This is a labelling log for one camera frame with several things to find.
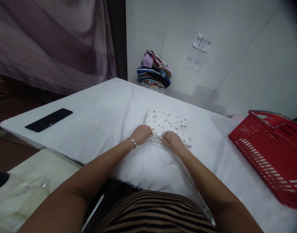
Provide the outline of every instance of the basket handle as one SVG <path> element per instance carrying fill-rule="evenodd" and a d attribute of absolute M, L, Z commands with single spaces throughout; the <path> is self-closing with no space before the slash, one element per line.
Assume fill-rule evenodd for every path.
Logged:
<path fill-rule="evenodd" d="M 257 119 L 261 120 L 263 123 L 265 123 L 266 125 L 268 125 L 269 127 L 271 127 L 272 129 L 275 129 L 275 127 L 273 127 L 271 124 L 269 124 L 268 122 L 264 121 L 262 118 L 258 117 L 254 112 L 267 112 L 267 113 L 271 113 L 274 114 L 273 112 L 269 112 L 269 111 L 261 111 L 261 110 L 249 110 L 249 113 L 251 113 L 252 115 L 254 115 L 255 117 L 257 117 Z"/>
<path fill-rule="evenodd" d="M 274 112 L 271 112 L 271 111 L 265 111 L 265 110 L 249 110 L 250 113 L 252 113 L 254 116 L 256 116 L 258 119 L 260 119 L 262 122 L 264 122 L 266 125 L 270 126 L 270 127 L 273 128 L 273 129 L 275 129 L 275 127 L 273 127 L 271 124 L 269 124 L 269 123 L 267 123 L 266 121 L 264 121 L 262 118 L 258 117 L 258 116 L 257 116 L 255 113 L 253 113 L 252 111 L 254 111 L 254 112 L 265 112 L 265 113 L 270 113 L 270 114 L 280 115 L 280 116 L 286 118 L 287 120 L 289 120 L 289 121 L 291 121 L 291 122 L 293 122 L 293 123 L 295 123 L 295 124 L 297 125 L 297 122 L 296 122 L 296 121 L 294 121 L 294 120 L 292 120 L 292 119 L 288 118 L 287 116 L 282 115 L 282 114 L 280 114 L 280 113 L 274 113 Z"/>

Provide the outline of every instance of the white table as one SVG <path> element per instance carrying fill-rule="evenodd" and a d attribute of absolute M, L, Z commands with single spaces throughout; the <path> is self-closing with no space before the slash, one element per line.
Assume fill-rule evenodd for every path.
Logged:
<path fill-rule="evenodd" d="M 60 108 L 74 113 L 40 133 L 24 128 Z M 130 82 L 115 78 L 0 125 L 38 148 L 48 147 L 85 164 L 127 138 L 144 123 L 148 110 L 189 119 L 194 138 L 191 152 L 243 202 L 264 232 L 296 231 L 297 211 L 277 201 L 227 137 L 238 125 L 235 120 Z M 178 193 L 197 202 L 190 175 L 162 144 L 148 142 L 137 147 L 113 176 L 143 189 Z"/>

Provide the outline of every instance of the hand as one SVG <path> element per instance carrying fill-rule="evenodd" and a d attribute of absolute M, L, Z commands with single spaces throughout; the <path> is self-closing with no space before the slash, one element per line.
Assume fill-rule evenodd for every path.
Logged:
<path fill-rule="evenodd" d="M 183 142 L 180 138 L 179 135 L 177 135 L 175 132 L 173 131 L 167 131 L 163 137 L 165 139 L 162 139 L 161 141 L 167 146 L 169 147 L 169 149 L 179 155 L 181 154 L 182 152 L 184 152 L 185 150 L 187 150 L 185 148 L 185 146 L 183 145 Z"/>
<path fill-rule="evenodd" d="M 139 125 L 131 134 L 131 138 L 136 142 L 137 146 L 146 142 L 153 135 L 150 126 Z"/>

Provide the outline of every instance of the striped shirt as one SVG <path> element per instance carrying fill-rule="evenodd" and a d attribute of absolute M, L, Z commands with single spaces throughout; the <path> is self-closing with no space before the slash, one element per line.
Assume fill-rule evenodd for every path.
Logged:
<path fill-rule="evenodd" d="M 217 232 L 186 197 L 140 191 L 117 203 L 93 232 Z"/>

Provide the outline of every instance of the white wall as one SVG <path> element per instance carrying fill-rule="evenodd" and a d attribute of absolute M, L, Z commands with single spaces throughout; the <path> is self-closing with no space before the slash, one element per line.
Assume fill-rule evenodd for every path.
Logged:
<path fill-rule="evenodd" d="M 126 0 L 128 80 L 136 82 L 149 48 L 173 71 L 169 96 L 222 115 L 264 109 L 297 117 L 297 22 L 281 3 Z M 200 73 L 182 67 L 197 31 L 213 38 Z"/>

